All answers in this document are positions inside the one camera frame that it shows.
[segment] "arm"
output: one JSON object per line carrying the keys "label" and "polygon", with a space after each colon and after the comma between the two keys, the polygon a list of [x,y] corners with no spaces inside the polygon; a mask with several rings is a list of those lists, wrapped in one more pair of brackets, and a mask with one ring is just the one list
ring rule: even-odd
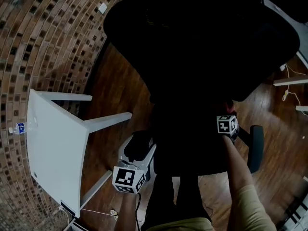
{"label": "arm", "polygon": [[136,194],[124,194],[115,231],[136,230],[136,197]]}
{"label": "arm", "polygon": [[275,231],[276,227],[261,204],[250,170],[232,141],[223,136],[228,161],[228,178],[232,198],[228,230]]}

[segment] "bottle label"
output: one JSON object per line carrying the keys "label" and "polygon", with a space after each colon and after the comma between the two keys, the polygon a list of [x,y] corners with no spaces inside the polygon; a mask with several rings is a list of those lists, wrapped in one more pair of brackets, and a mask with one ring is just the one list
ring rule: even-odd
{"label": "bottle label", "polygon": [[25,125],[23,123],[17,123],[19,127],[19,134],[24,134],[26,132]]}

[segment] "wooden floor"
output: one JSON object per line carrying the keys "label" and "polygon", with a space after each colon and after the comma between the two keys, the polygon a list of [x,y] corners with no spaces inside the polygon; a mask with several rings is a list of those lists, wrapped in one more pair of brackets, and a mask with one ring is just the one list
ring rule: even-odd
{"label": "wooden floor", "polygon": [[[295,71],[308,73],[295,57],[289,62]],[[251,125],[261,125],[265,132],[264,159],[254,180],[260,200],[266,211],[278,223],[285,218],[284,211],[295,196],[300,197],[308,184],[302,180],[308,174],[308,117],[295,110],[297,100],[289,94],[282,96],[286,87],[274,87],[274,79],[287,77],[286,71],[274,73],[244,102],[236,103],[240,125],[249,131]],[[84,194],[108,169],[117,163],[117,150],[134,131],[148,128],[152,105],[150,94],[138,73],[112,46],[107,48],[98,72],[92,79],[90,93],[93,101],[84,102],[81,117],[91,119],[121,112],[132,112],[130,121],[91,134],[86,150],[82,194]],[[308,105],[307,87],[291,86],[302,105]],[[248,148],[237,140],[236,147],[244,158]],[[179,178],[174,178],[175,199]],[[141,190],[142,200],[138,220],[144,221],[146,206],[152,191],[154,175]],[[226,173],[199,177],[203,203],[217,231],[226,230],[231,197]],[[120,209],[122,194],[108,182],[87,203],[85,209],[108,213]],[[80,222],[89,230],[111,231],[116,221],[111,216],[81,211]]]}

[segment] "sleeve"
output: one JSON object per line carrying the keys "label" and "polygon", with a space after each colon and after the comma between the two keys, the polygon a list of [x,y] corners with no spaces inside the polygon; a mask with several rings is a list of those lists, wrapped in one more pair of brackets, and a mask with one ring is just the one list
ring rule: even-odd
{"label": "sleeve", "polygon": [[232,201],[228,230],[276,231],[253,185],[241,188]]}

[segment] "brick wall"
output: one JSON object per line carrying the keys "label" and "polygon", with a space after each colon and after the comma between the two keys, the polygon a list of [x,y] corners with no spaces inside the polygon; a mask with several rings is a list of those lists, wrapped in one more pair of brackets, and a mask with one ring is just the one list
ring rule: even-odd
{"label": "brick wall", "polygon": [[[119,0],[0,0],[0,230],[63,230],[67,217],[31,178],[24,135],[30,88],[82,93]],[[72,113],[78,103],[61,103]]]}

